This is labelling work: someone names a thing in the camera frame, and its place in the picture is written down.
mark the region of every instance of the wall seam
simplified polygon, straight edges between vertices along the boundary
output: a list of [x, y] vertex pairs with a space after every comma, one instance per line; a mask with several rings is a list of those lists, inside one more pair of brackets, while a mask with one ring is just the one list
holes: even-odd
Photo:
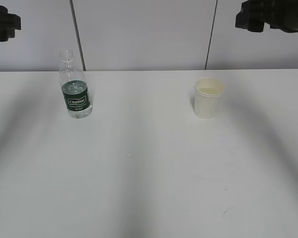
[[214, 23], [215, 23], [215, 16], [217, 14], [217, 9], [218, 9], [218, 1], [219, 0], [217, 0], [216, 3], [215, 3], [215, 10], [214, 10], [214, 16], [213, 16], [213, 22], [212, 22], [212, 28], [211, 28], [211, 34], [210, 34], [209, 48], [208, 48], [207, 60], [205, 62], [205, 68], [204, 68], [204, 70], [207, 70], [207, 66], [208, 66], [209, 55], [210, 55], [210, 48], [211, 48], [211, 42], [212, 42], [213, 30], [214, 30]]
[[79, 37], [79, 32], [78, 32], [78, 26], [77, 26], [77, 20], [76, 20], [73, 0], [70, 0], [70, 5], [71, 5], [71, 12], [72, 12], [72, 17], [73, 17], [73, 23], [74, 23], [75, 33], [76, 33], [76, 39], [77, 39], [81, 64], [83, 66], [83, 70], [86, 71], [85, 60], [84, 60], [83, 50], [81, 48], [81, 43], [80, 43], [80, 37]]

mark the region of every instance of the water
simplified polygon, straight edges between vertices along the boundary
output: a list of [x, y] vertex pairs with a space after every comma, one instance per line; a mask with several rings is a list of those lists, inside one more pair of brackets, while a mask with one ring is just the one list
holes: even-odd
[[220, 92], [214, 88], [199, 88], [199, 91], [208, 95], [220, 94]]
[[[80, 81], [80, 80], [73, 80], [65, 83], [62, 86], [63, 93], [70, 94], [70, 95], [80, 94], [84, 92], [86, 89], [87, 89], [87, 84], [84, 81]], [[77, 118], [77, 119], [85, 118], [92, 112], [92, 105], [90, 104], [88, 108], [82, 111], [74, 112], [74, 111], [68, 110], [68, 112], [72, 118]]]

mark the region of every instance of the cup rim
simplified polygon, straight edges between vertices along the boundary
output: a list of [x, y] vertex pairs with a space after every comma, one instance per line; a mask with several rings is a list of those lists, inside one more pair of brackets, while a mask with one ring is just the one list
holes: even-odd
[[[203, 93], [203, 92], [201, 92], [201, 91], [197, 88], [197, 83], [198, 83], [199, 81], [201, 81], [201, 80], [204, 80], [204, 79], [211, 79], [211, 80], [215, 80], [215, 81], [219, 82], [219, 83], [222, 85], [222, 90], [220, 91], [220, 93], [219, 93], [219, 94], [207, 94], [207, 93]], [[218, 79], [218, 78], [215, 78], [215, 77], [202, 77], [202, 78], [199, 78], [199, 79], [195, 82], [195, 84], [194, 84], [194, 88], [195, 88], [195, 91], [196, 91], [198, 94], [202, 95], [202, 96], [205, 96], [205, 97], [208, 97], [208, 98], [217, 98], [217, 97], [219, 97], [219, 96], [223, 93], [225, 86], [224, 86], [223, 81], [220, 80], [220, 79]]]

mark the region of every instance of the white wall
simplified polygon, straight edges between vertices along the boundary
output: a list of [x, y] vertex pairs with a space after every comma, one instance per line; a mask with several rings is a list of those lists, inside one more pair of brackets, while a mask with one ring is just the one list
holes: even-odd
[[215, 3], [74, 0], [86, 69], [204, 69]]
[[58, 70], [59, 51], [72, 48], [80, 63], [69, 0], [0, 0], [21, 17], [21, 31], [0, 42], [0, 71]]
[[244, 0], [219, 0], [207, 69], [298, 68], [298, 34], [235, 28]]

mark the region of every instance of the white cup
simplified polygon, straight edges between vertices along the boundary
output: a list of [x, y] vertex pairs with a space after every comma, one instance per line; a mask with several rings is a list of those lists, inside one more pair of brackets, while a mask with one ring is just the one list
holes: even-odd
[[204, 77], [195, 83], [194, 113], [201, 119], [214, 116], [224, 84], [216, 78]]

